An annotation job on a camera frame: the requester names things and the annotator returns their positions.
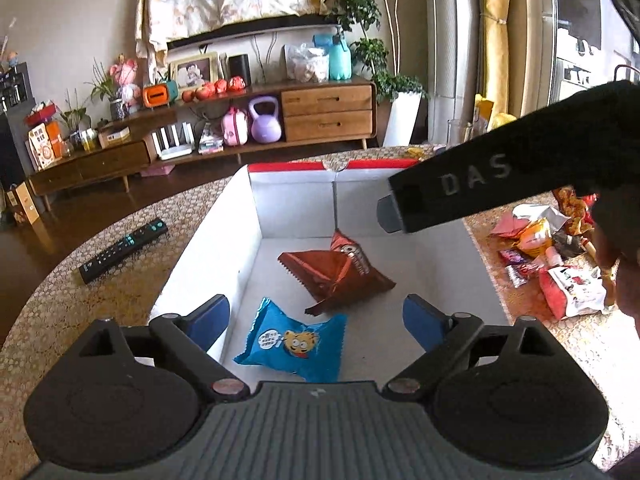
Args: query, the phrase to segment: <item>dark brown floor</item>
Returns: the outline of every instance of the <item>dark brown floor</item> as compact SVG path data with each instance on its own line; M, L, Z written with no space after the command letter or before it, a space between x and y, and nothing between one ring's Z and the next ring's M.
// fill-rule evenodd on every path
M250 164L293 160L360 146L357 141L286 148L243 155L242 161ZM0 232L0 344L31 293L80 244L134 211L232 175L237 169L235 157L214 158L177 166L168 176L129 177L128 194L120 179L70 190L61 194L52 204L52 212L43 214L32 227Z

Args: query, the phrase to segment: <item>pink stuffed toy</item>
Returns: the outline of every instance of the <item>pink stuffed toy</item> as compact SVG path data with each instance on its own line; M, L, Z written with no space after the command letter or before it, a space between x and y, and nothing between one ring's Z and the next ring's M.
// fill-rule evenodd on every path
M120 87L118 95L129 107L129 112L137 112L140 108L138 99L140 99L140 87L134 83L136 80L136 71L138 63L133 59L125 60L124 54L118 56L118 63L111 65L109 75Z

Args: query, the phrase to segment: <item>wooden drawer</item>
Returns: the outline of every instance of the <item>wooden drawer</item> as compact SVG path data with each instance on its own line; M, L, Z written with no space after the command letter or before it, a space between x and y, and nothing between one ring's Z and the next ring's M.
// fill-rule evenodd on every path
M123 144L78 160L85 180L104 178L118 173L135 173L149 163L144 142Z
M43 196L80 184L82 175L78 171L77 163L76 160L70 160L59 166L31 175L30 181L33 192L36 195Z
M327 86L283 92L284 117L371 110L371 85Z
M371 110L359 112L334 112L285 117L287 140L340 139L362 135L370 136L373 131Z

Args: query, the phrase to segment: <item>black remote control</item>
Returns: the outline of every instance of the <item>black remote control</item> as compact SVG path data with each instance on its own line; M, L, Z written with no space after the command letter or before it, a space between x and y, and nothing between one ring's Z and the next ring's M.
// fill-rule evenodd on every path
M84 265L78 267L82 280L85 283L92 282L98 276L111 269L111 267L119 264L124 258L139 251L142 247L168 231L166 223L159 218L144 224L112 246L107 247Z

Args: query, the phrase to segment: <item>potted plant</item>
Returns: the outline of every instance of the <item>potted plant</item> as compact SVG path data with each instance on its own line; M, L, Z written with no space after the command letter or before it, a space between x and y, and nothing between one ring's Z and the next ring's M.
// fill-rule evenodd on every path
M383 0L391 31L391 51L367 31L380 28L382 14L375 0L335 0L332 12L344 30L358 25L362 38L351 44L353 59L362 64L362 74L376 85L378 107L378 142L381 146L405 146L414 130L420 100L426 95L415 76L400 73L400 30L398 0Z
M66 111L62 111L58 108L58 113L60 114L60 118L66 124L68 129L68 139L71 141L71 144L76 150L82 150L82 141L80 139L80 130L82 127L87 125L87 127L91 127L91 117L86 112L86 103L87 99L82 102L82 104L78 101L78 90L74 90L74 94L76 97L76 103L74 105L71 104L71 98L69 97L69 90L66 90Z
M129 111L127 105L118 94L118 84L116 80L111 77L104 69L102 63L98 63L94 58L94 80L90 84L93 88L91 90L91 99L99 97L100 101L103 101L105 97L109 99L109 110L111 113L111 120L120 121L124 119Z

